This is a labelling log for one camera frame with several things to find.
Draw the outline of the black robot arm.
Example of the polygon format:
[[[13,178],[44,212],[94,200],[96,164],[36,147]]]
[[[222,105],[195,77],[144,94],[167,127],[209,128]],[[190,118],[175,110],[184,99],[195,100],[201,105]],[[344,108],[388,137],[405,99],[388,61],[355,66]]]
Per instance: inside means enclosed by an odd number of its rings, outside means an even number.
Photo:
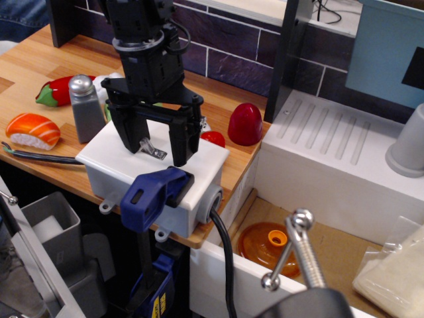
[[[185,28],[172,20],[172,1],[101,1],[113,27],[113,47],[125,76],[105,79],[107,106],[127,150],[149,138],[148,121],[168,125],[174,165],[184,166],[198,151],[202,96],[184,85],[179,42]]]

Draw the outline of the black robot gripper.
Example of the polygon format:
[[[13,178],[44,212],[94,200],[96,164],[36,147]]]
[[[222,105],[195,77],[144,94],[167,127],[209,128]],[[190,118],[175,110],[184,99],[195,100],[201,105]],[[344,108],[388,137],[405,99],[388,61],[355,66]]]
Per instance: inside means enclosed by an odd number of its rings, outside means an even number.
[[[179,42],[115,42],[123,78],[105,79],[112,122],[127,150],[136,153],[150,138],[148,120],[167,124],[174,166],[198,151],[203,98],[184,86]]]

